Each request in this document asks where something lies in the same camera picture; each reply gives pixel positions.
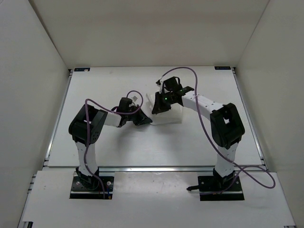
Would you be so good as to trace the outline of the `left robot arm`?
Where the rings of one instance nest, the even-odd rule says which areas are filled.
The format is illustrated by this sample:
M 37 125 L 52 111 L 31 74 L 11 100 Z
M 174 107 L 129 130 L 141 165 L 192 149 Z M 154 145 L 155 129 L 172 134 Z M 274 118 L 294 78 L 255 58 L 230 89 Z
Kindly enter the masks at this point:
M 99 185 L 95 143 L 102 128 L 105 125 L 120 128 L 127 122 L 141 126 L 152 123 L 152 120 L 139 105 L 133 103 L 132 99 L 123 97 L 119 105 L 110 111 L 84 104 L 71 122 L 68 132 L 76 144 L 79 158 L 76 173 L 88 189 L 94 189 Z

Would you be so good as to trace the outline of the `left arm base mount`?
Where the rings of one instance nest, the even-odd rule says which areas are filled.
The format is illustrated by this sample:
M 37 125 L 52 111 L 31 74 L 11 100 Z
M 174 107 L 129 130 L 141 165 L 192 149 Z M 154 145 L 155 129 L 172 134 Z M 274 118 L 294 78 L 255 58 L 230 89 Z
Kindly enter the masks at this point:
M 114 190 L 114 176 L 102 176 L 104 189 L 100 182 L 95 180 L 93 184 L 89 184 L 81 180 L 79 176 L 74 175 L 70 189 L 70 199 L 87 199 L 87 200 L 111 200 Z

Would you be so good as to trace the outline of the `right blue corner label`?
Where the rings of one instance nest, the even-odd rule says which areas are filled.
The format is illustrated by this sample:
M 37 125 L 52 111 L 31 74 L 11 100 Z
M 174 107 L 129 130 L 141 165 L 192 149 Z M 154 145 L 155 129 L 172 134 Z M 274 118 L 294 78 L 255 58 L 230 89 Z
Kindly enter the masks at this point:
M 214 66 L 215 70 L 231 70 L 229 66 Z

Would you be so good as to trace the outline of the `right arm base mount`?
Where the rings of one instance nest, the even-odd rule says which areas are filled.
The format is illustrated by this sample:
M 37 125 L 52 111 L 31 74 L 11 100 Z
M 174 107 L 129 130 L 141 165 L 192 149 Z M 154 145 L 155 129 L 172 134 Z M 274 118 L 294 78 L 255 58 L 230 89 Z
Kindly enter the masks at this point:
M 220 185 L 214 176 L 198 176 L 198 184 L 187 191 L 199 190 L 200 201 L 243 201 L 245 200 L 240 178 Z

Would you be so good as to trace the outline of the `white pleated skirt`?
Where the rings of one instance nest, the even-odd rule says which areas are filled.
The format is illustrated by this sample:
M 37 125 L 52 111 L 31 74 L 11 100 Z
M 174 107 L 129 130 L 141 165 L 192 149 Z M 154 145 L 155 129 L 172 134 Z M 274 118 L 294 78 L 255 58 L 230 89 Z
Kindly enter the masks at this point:
M 143 105 L 143 112 L 152 120 L 151 125 L 163 125 L 163 124 L 178 124 L 182 122 L 183 107 L 179 104 L 173 104 L 169 111 L 152 114 L 152 108 L 155 102 L 155 95 L 147 93 L 145 95 L 146 102 Z

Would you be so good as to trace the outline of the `blue corner label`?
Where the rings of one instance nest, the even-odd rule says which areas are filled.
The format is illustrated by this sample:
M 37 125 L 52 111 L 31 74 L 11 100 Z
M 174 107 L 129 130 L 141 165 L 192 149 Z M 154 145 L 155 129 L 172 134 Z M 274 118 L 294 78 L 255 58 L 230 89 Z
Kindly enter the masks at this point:
M 74 72 L 89 72 L 90 68 L 89 67 L 76 67 L 74 68 Z
M 231 70 L 229 66 L 214 66 L 215 70 Z

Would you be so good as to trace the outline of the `left blue corner label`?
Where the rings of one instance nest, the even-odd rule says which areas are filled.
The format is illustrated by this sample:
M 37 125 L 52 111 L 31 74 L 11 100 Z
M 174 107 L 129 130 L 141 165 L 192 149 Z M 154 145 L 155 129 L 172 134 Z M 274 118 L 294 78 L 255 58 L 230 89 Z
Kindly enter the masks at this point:
M 90 68 L 89 67 L 76 67 L 74 68 L 74 72 L 89 72 Z

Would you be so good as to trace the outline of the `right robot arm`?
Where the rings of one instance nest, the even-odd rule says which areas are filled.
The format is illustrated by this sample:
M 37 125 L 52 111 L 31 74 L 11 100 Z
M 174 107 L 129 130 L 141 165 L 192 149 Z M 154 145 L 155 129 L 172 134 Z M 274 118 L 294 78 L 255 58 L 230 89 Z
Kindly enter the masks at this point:
M 224 190 L 230 185 L 229 177 L 234 172 L 236 148 L 245 133 L 245 128 L 233 103 L 222 104 L 199 95 L 196 88 L 183 87 L 178 77 L 158 80 L 159 91 L 155 93 L 152 114 L 168 113 L 171 107 L 180 105 L 196 111 L 199 117 L 210 122 L 211 142 L 215 142 L 218 157 L 214 168 L 213 186 Z

